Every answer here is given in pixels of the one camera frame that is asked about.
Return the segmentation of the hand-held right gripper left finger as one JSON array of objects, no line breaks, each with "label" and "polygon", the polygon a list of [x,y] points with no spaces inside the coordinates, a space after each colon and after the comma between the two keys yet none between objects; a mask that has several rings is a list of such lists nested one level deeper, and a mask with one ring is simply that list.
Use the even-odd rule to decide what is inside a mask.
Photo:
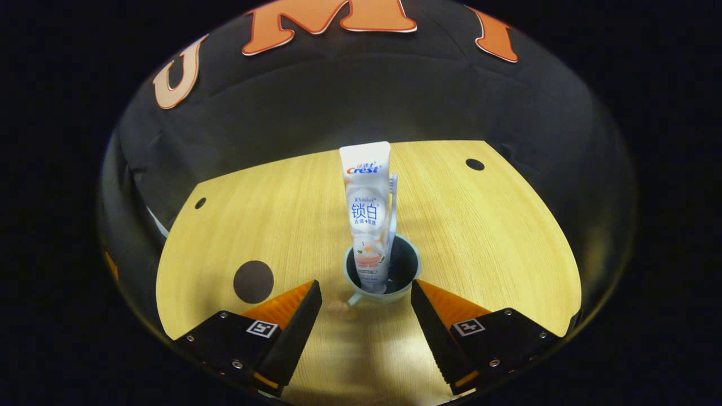
[{"label": "hand-held right gripper left finger", "polygon": [[174,343],[233,385],[280,396],[296,371],[322,302],[319,282],[310,280],[242,314],[217,311]]}]

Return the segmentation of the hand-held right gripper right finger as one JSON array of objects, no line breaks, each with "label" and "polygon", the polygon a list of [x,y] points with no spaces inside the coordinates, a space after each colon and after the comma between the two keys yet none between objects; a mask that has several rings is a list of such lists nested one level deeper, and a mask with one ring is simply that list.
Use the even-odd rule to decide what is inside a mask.
[{"label": "hand-held right gripper right finger", "polygon": [[562,340],[515,308],[490,311],[419,279],[412,281],[411,304],[454,395],[498,385]]}]

